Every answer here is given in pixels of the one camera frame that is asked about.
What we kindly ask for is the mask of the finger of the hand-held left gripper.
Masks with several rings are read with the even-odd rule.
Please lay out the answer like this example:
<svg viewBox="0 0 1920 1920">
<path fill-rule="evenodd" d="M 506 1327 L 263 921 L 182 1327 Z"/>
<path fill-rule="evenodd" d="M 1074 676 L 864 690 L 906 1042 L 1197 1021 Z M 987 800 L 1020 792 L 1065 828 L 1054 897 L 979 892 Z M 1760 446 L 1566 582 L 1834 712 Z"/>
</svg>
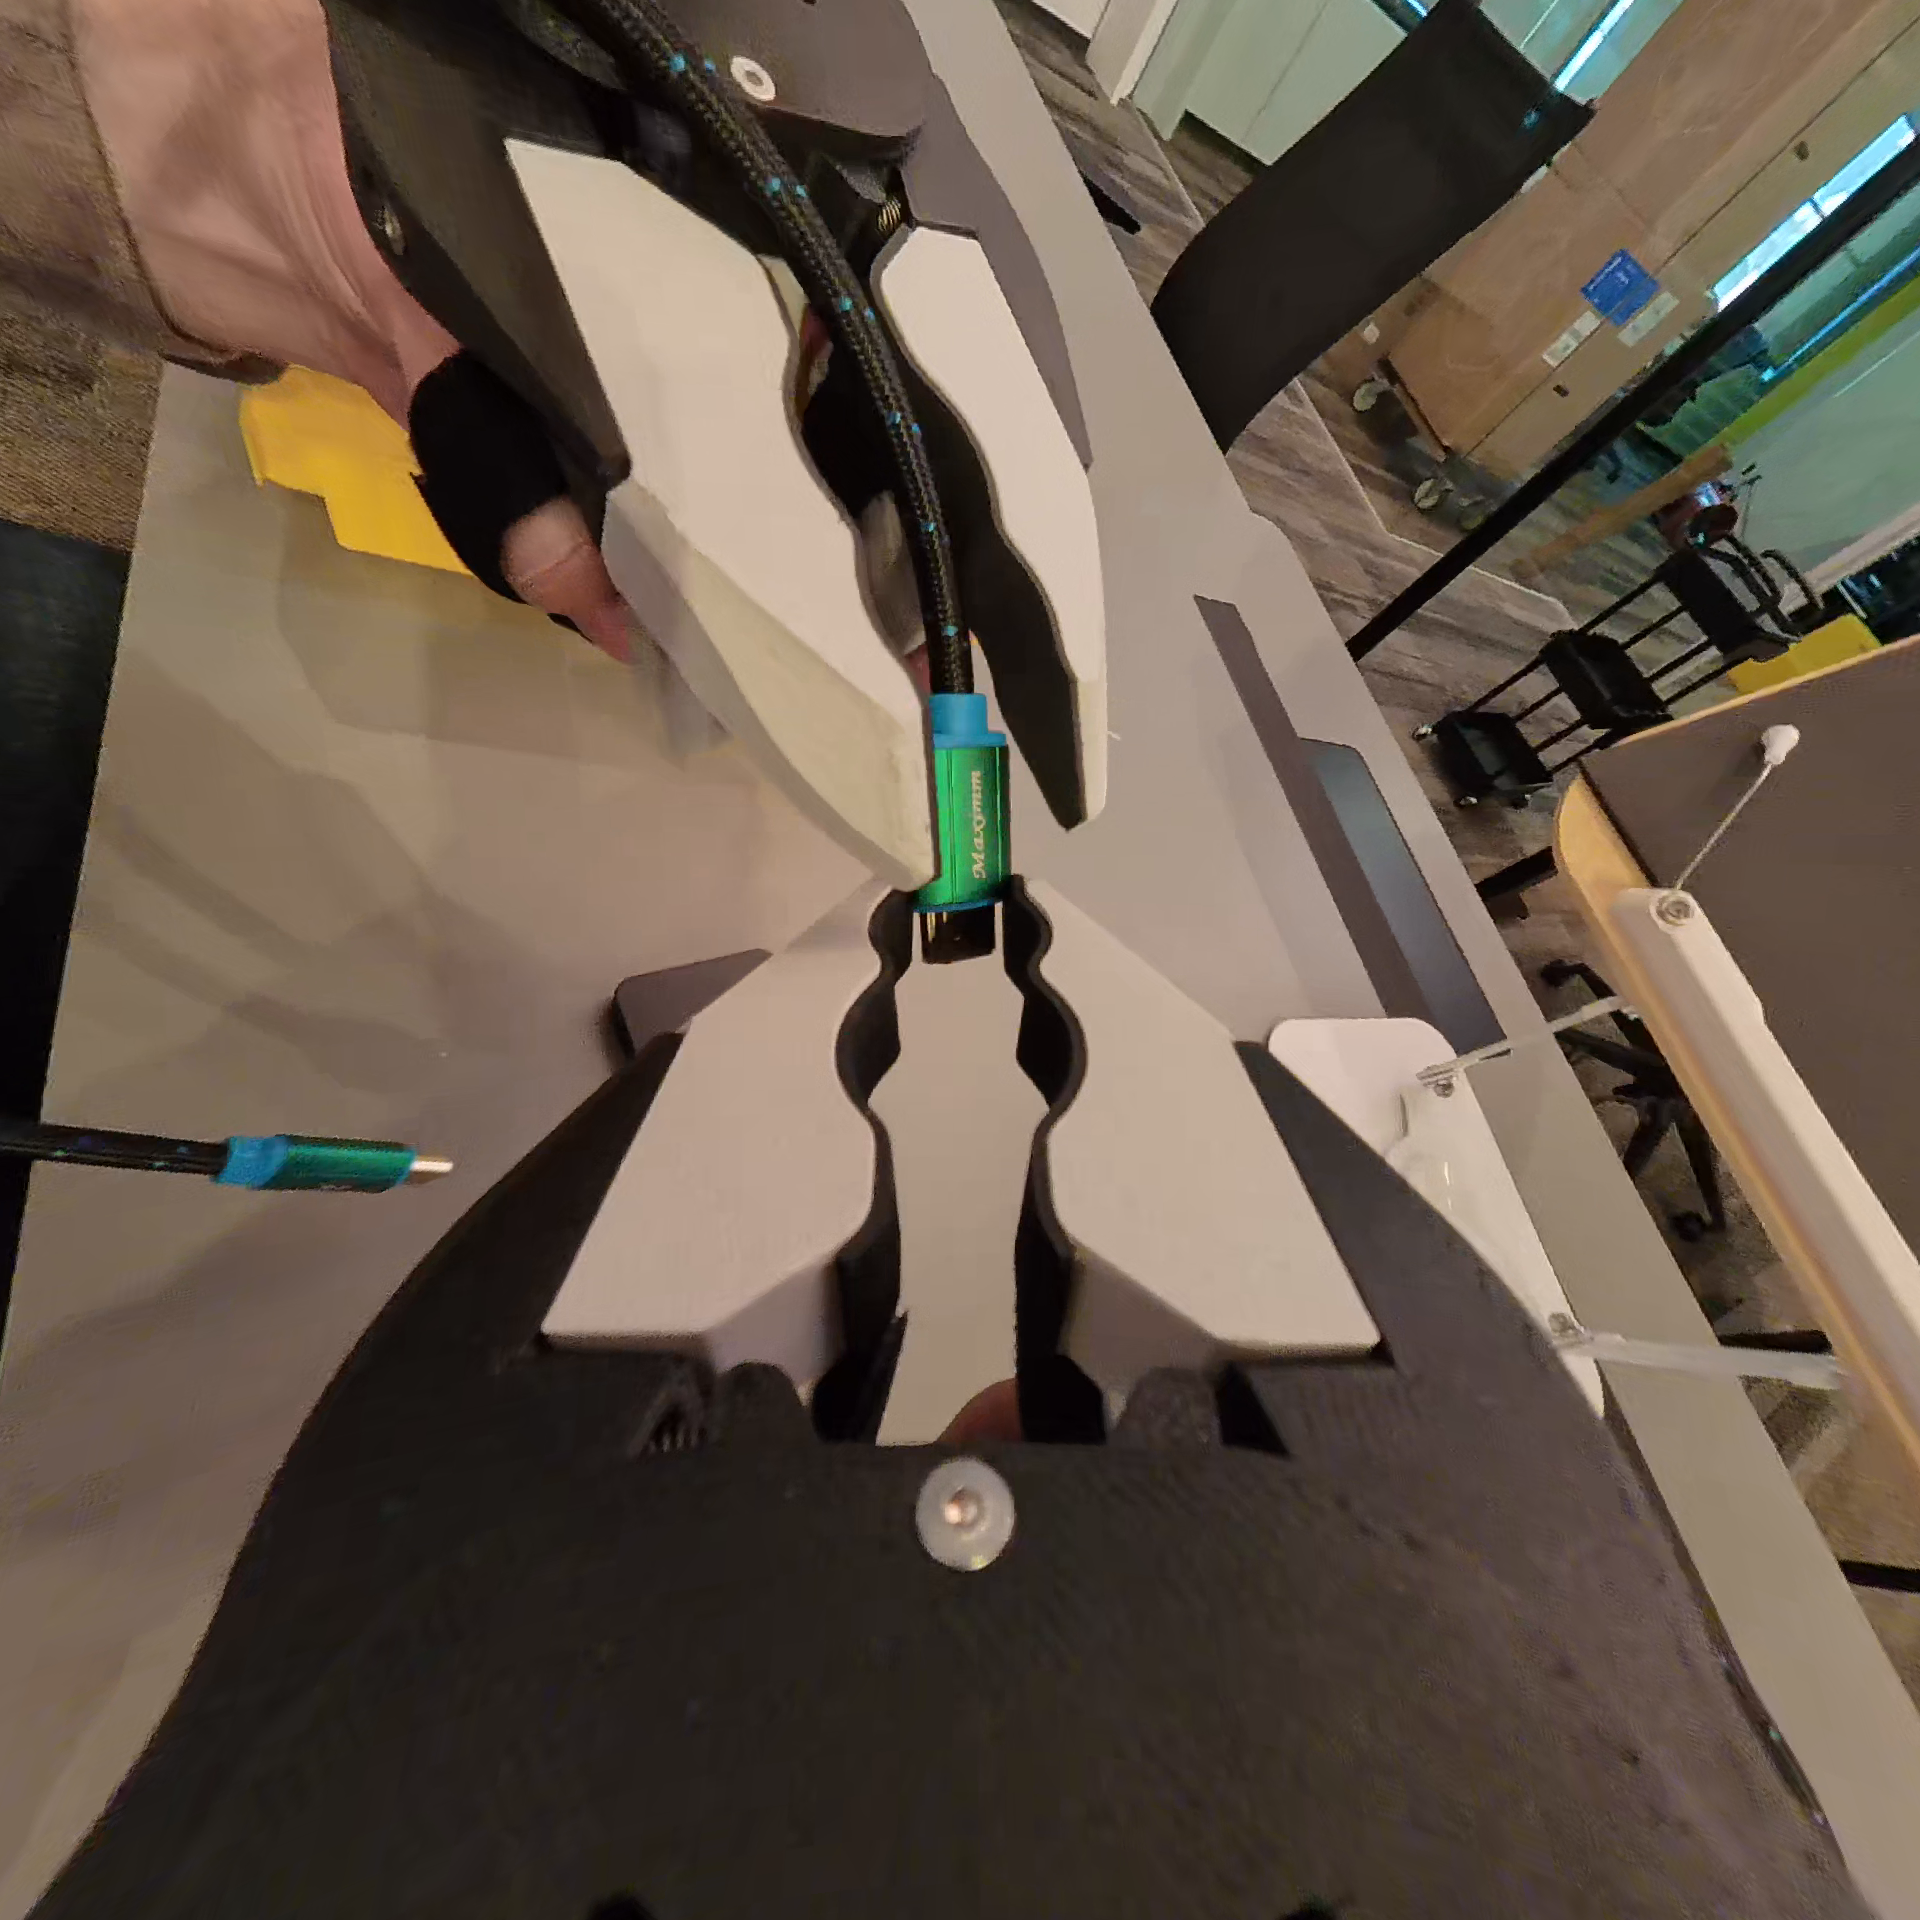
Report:
<svg viewBox="0 0 1920 1920">
<path fill-rule="evenodd" d="M 968 635 L 1050 821 L 1109 795 L 1109 603 L 1088 468 L 987 252 L 902 226 L 877 262 L 950 523 Z"/>
<path fill-rule="evenodd" d="M 935 880 L 926 708 L 801 446 L 792 331 L 759 253 L 616 159 L 510 140 L 629 450 L 603 560 L 753 764 L 882 880 Z"/>
</svg>

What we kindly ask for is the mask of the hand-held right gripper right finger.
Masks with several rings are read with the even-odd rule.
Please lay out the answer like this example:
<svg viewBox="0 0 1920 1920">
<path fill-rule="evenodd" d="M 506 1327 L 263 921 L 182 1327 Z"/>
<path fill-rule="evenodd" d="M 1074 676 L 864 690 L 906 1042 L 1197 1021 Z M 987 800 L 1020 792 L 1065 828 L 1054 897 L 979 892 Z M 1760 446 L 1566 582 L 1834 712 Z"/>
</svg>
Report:
<svg viewBox="0 0 1920 1920">
<path fill-rule="evenodd" d="M 1376 1325 L 1242 1042 L 1054 889 L 1004 892 L 1017 1065 L 1042 1099 L 1017 1220 L 1026 1435 L 1109 1435 L 1151 1373 L 1348 1362 Z"/>
</svg>

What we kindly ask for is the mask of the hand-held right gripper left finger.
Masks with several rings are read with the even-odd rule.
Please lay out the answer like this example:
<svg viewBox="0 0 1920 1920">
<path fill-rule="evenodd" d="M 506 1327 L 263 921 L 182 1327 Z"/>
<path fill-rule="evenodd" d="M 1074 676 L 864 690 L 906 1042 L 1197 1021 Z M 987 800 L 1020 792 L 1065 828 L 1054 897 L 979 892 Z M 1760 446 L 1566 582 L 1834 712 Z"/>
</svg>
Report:
<svg viewBox="0 0 1920 1920">
<path fill-rule="evenodd" d="M 902 1348 L 872 1094 L 898 1058 L 902 900 L 849 897 L 633 1061 L 659 1070 L 547 1309 L 578 1349 L 774 1367 L 815 1435 L 877 1435 Z"/>
</svg>

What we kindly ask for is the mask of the black port adapter box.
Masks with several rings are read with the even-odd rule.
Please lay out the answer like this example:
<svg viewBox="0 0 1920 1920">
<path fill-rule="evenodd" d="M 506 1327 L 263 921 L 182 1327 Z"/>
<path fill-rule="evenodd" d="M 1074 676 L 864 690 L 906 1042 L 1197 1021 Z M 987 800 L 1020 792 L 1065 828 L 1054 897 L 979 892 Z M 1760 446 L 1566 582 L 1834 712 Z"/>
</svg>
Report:
<svg viewBox="0 0 1920 1920">
<path fill-rule="evenodd" d="M 920 914 L 920 961 L 968 964 L 999 950 L 999 908 Z M 772 961 L 765 950 L 721 952 L 697 964 L 636 972 L 612 994 L 607 1031 L 620 1058 L 636 1058 L 657 1037 L 683 1031 L 710 1003 Z"/>
</svg>

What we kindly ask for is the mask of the person's left forearm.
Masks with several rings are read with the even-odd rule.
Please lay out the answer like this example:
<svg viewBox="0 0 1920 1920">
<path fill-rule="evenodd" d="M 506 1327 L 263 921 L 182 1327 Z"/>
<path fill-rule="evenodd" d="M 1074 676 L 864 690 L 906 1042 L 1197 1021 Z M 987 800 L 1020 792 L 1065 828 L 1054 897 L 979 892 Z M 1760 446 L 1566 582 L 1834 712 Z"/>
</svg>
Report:
<svg viewBox="0 0 1920 1920">
<path fill-rule="evenodd" d="M 206 336 L 178 327 L 166 301 L 160 297 L 157 270 L 139 252 L 138 219 L 133 219 L 133 177 L 123 164 L 114 130 L 109 130 L 109 54 L 105 54 L 105 16 L 109 5 L 66 5 L 66 48 L 80 97 L 80 121 L 90 149 L 95 201 L 104 238 L 100 253 L 100 316 L 109 319 L 109 334 L 130 345 L 149 345 L 162 362 L 196 368 L 196 372 L 227 372 L 232 353 L 210 345 Z"/>
</svg>

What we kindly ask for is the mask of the person's left hand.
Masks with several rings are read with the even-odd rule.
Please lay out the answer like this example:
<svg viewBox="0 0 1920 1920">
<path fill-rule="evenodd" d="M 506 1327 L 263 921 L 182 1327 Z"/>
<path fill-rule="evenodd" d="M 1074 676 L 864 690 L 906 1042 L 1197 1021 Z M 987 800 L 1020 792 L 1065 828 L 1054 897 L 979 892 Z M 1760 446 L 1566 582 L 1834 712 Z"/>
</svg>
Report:
<svg viewBox="0 0 1920 1920">
<path fill-rule="evenodd" d="M 206 28 L 213 181 L 162 191 L 195 262 L 173 316 L 210 345 L 325 372 L 409 435 L 419 486 L 467 568 L 633 661 L 636 623 L 543 420 L 377 252 L 350 181 L 319 5 L 213 5 Z"/>
</svg>

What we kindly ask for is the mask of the yellow plastic bin stack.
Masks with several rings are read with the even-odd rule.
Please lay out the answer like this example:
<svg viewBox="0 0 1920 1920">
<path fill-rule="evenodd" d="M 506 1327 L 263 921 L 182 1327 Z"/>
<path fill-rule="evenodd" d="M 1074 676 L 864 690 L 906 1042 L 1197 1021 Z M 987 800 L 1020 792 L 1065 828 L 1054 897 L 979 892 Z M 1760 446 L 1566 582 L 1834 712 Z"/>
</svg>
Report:
<svg viewBox="0 0 1920 1920">
<path fill-rule="evenodd" d="M 488 488 L 467 463 L 500 450 L 510 523 L 566 494 L 559 443 L 539 413 L 478 356 L 461 353 L 419 391 L 425 401 L 430 470 L 415 435 L 357 383 L 289 368 L 240 396 L 240 429 L 259 486 L 310 494 L 338 547 L 368 559 L 467 577 L 467 550 L 449 544 L 438 503 L 464 536 L 488 536 Z"/>
</svg>

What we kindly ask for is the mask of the black office chair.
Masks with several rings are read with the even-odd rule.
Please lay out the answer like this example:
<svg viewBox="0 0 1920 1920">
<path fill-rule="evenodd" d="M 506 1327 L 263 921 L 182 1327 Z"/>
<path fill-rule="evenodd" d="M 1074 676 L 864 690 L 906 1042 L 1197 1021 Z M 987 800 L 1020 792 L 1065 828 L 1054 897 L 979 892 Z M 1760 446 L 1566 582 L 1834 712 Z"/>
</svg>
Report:
<svg viewBox="0 0 1920 1920">
<path fill-rule="evenodd" d="M 1164 272 L 1151 316 L 1217 446 L 1512 205 L 1593 116 L 1481 5 L 1433 5 Z"/>
</svg>

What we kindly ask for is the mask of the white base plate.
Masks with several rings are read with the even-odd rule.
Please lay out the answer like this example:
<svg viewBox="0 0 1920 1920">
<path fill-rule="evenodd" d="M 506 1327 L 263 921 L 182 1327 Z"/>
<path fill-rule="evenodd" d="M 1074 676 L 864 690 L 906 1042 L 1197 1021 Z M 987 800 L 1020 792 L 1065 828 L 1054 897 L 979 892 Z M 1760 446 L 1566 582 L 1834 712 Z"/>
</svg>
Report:
<svg viewBox="0 0 1920 1920">
<path fill-rule="evenodd" d="M 1464 1075 L 1423 1083 L 1452 1042 L 1427 1021 L 1278 1021 L 1269 1056 L 1415 1186 L 1558 1344 L 1570 1303 Z"/>
</svg>

